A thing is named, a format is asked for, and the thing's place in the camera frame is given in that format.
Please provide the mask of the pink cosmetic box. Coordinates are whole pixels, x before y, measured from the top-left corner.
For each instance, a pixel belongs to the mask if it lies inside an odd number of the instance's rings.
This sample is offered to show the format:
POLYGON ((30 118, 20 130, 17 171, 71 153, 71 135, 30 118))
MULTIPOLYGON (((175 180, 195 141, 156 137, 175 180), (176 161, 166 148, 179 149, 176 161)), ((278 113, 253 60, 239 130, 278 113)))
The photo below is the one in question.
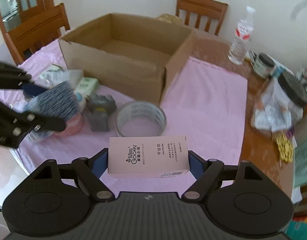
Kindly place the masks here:
POLYGON ((113 178, 168 178, 188 171, 185 136, 110 138, 108 174, 113 178))

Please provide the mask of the green tissue pack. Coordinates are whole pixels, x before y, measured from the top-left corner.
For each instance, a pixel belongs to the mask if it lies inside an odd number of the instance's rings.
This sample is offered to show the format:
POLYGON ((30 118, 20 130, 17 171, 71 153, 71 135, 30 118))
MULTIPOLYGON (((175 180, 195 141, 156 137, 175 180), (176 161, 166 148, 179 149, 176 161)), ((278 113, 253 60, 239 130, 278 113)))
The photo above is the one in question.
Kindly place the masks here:
POLYGON ((82 77, 74 92, 75 94, 81 94, 84 98, 88 98, 97 93, 99 86, 99 81, 96 78, 82 77))
POLYGON ((43 83, 48 87, 54 87, 62 83, 62 73, 64 69, 56 64, 51 64, 39 77, 43 83))

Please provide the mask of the clear capsule jar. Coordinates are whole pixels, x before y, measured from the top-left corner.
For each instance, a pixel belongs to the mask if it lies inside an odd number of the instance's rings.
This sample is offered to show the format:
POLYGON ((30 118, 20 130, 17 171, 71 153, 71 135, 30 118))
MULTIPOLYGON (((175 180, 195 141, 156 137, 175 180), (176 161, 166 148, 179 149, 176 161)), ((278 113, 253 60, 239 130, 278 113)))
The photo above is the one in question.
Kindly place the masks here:
POLYGON ((84 77, 84 72, 80 69, 67 70, 60 76, 60 82, 68 82, 72 89, 75 89, 79 81, 84 77))

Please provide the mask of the wooden chair left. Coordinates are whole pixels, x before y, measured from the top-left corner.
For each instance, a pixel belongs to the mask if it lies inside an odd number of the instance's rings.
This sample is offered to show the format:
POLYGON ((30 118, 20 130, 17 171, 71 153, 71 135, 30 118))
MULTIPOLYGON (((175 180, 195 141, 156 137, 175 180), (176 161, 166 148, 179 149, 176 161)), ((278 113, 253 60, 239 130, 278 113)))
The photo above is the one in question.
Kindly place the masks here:
POLYGON ((6 33, 10 52, 16 64, 26 60, 25 51, 32 54, 58 39, 60 28, 70 30, 64 3, 52 7, 6 33))

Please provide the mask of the wooden chair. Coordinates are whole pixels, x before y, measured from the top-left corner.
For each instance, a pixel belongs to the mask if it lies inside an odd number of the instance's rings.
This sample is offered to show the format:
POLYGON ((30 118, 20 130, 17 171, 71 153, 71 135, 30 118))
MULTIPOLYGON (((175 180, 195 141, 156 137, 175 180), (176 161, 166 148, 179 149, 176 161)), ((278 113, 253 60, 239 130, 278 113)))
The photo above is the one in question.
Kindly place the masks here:
POLYGON ((52 7, 6 33, 10 52, 16 64, 26 60, 25 51, 32 54, 58 39, 60 28, 70 30, 64 3, 52 7))
POLYGON ((195 28, 200 27, 202 17, 207 18, 204 31, 209 33, 212 21, 217 21, 217 26, 214 35, 218 36, 222 27, 223 20, 228 9, 227 3, 222 3, 215 0, 177 0, 175 15, 179 17, 180 11, 185 11, 184 24, 189 25, 190 16, 192 13, 197 14, 195 28))

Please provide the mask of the grey toy elephant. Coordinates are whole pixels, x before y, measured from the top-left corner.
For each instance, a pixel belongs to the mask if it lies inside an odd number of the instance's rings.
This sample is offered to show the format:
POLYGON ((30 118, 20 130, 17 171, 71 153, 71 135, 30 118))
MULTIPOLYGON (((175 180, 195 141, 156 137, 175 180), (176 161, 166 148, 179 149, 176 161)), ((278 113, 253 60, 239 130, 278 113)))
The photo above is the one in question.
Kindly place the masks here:
POLYGON ((117 105, 111 95, 93 95, 87 99, 87 120, 93 132, 108 132, 109 117, 113 114, 117 105))

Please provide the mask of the pink table cloth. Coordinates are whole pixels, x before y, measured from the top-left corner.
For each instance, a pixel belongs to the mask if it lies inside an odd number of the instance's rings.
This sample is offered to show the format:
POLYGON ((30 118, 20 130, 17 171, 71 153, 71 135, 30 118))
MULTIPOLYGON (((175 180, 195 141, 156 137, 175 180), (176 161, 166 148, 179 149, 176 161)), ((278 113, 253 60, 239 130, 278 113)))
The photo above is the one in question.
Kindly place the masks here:
MULTIPOLYGON (((52 63, 66 68, 57 40, 19 67, 39 83, 40 73, 52 63)), ((160 104, 167 119, 164 135, 186 136, 188 149, 205 160, 214 158, 228 165, 238 164, 245 130, 247 83, 238 74, 190 57, 160 104)), ((18 107, 24 97, 19 90, 0 90, 0 100, 18 107)), ((70 137, 53 134, 38 142, 27 136, 18 149, 11 149, 13 156, 27 174, 47 159, 67 164, 78 157, 94 156, 109 146, 110 137, 117 137, 115 117, 110 116, 109 132, 93 132, 86 113, 83 116, 84 126, 78 133, 70 137)), ((181 195, 195 182, 190 172, 165 179, 114 179, 105 172, 100 179, 116 196, 121 191, 178 192, 181 195)))

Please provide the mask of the clear tape roll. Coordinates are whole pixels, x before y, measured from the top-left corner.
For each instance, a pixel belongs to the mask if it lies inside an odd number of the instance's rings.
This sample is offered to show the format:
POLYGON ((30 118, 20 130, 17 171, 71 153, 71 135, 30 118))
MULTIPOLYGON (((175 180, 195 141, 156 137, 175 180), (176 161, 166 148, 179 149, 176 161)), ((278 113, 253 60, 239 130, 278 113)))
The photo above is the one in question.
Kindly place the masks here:
POLYGON ((119 137, 159 137, 167 126, 164 110, 146 101, 132 101, 116 114, 115 128, 119 137))

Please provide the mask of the teal packet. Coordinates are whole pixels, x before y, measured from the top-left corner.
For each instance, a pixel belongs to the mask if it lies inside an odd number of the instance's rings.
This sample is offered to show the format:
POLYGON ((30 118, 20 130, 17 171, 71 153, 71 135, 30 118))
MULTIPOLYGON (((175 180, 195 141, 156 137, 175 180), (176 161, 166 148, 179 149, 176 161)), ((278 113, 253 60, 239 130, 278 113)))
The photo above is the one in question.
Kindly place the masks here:
POLYGON ((294 187, 307 184, 307 140, 295 149, 294 187))

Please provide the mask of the large black-lid plastic jar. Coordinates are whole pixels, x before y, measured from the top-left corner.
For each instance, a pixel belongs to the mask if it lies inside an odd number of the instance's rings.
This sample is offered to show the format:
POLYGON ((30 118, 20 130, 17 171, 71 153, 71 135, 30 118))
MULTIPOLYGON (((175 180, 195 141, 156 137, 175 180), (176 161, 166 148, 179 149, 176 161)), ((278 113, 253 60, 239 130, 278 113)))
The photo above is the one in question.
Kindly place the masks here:
POLYGON ((307 91, 290 72, 283 71, 269 81, 256 101, 250 125, 264 133, 290 129, 303 118, 307 91))

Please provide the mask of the small black-lid jar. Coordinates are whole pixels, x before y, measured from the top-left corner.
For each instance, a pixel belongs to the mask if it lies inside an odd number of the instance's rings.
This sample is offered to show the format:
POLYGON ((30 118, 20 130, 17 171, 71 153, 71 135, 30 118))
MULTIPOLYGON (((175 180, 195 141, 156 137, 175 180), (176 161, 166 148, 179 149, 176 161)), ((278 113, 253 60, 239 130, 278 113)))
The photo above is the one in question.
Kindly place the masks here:
POLYGON ((274 69, 275 62, 265 53, 260 53, 253 63, 254 73, 263 79, 268 78, 274 69))

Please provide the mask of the clear plastic water bottle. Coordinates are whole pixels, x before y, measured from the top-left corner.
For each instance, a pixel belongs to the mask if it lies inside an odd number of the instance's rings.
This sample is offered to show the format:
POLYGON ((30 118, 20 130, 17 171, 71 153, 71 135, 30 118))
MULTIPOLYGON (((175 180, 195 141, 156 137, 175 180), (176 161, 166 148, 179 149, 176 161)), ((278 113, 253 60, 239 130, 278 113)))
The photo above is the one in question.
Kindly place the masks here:
POLYGON ((228 59, 236 65, 241 65, 245 59, 247 43, 254 30, 255 12, 253 7, 246 6, 245 16, 236 25, 235 37, 228 52, 228 59))

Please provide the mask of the cardboard box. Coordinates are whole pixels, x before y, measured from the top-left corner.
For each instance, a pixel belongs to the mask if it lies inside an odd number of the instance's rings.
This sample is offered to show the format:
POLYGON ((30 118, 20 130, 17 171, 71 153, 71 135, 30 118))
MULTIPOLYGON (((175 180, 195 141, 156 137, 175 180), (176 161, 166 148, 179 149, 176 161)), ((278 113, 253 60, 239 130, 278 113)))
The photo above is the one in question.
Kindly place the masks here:
POLYGON ((190 57, 195 33, 185 25, 112 13, 59 38, 68 69, 103 86, 159 105, 190 57))

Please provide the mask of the blue small container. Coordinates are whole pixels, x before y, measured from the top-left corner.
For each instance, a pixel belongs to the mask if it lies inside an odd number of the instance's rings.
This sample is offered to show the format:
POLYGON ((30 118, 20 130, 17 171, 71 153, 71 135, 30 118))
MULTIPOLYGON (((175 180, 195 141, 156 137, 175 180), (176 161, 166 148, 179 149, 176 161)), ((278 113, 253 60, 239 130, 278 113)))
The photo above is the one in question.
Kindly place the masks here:
POLYGON ((279 77, 286 68, 284 66, 276 65, 271 77, 279 77))

